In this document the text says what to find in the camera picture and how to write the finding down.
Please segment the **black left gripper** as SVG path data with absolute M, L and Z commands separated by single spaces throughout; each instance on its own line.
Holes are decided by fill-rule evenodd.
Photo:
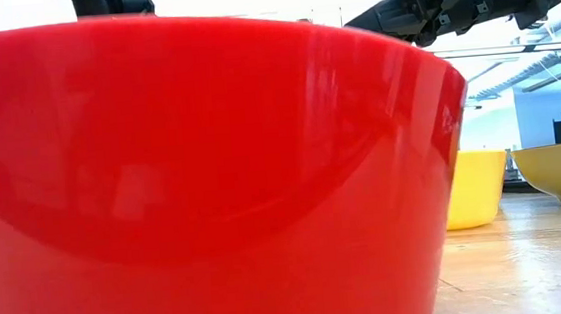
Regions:
M 153 14 L 152 0 L 72 0 L 77 17 Z

